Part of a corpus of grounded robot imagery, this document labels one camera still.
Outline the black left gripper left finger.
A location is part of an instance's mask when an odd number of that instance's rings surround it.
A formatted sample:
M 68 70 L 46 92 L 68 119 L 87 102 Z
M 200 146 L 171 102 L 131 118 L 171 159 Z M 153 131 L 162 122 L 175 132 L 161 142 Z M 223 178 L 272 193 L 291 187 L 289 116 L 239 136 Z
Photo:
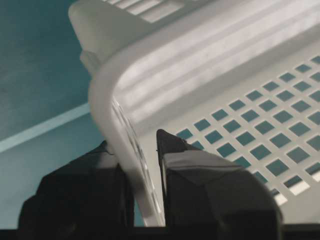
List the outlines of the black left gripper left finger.
M 93 222 L 134 225 L 134 196 L 127 175 L 103 141 L 93 150 L 42 177 L 21 208 L 18 227 Z

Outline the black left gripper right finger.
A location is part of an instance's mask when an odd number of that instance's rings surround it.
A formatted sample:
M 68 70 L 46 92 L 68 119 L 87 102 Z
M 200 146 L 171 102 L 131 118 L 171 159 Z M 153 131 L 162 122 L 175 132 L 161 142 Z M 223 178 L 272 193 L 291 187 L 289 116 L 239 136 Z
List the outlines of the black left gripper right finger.
M 163 129 L 156 132 L 156 144 L 167 225 L 245 228 L 283 222 L 268 188 L 244 167 Z

